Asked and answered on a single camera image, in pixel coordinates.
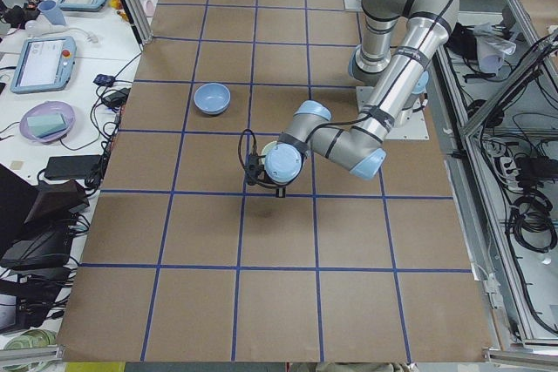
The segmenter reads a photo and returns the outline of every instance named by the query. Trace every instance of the small bowl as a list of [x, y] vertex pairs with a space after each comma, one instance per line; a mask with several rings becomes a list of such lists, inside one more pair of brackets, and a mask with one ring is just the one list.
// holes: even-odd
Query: small bowl
[[219, 115], [230, 104], [230, 91], [220, 83], [208, 83], [195, 91], [194, 103], [207, 115]]

